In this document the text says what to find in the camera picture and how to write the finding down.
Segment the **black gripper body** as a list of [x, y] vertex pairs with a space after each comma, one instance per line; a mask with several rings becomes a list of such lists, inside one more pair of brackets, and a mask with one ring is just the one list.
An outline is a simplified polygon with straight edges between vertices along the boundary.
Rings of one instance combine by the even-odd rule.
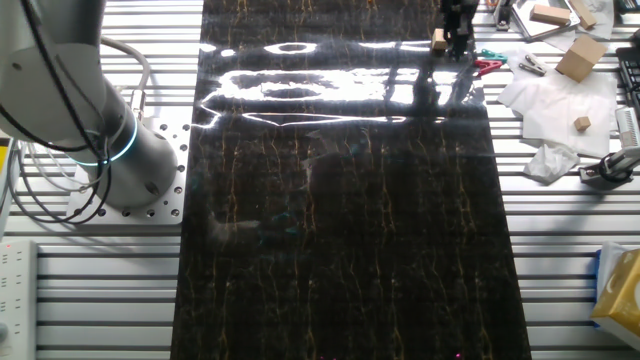
[[445, 31], [468, 31], [478, 7], [478, 0], [442, 0], [440, 11]]

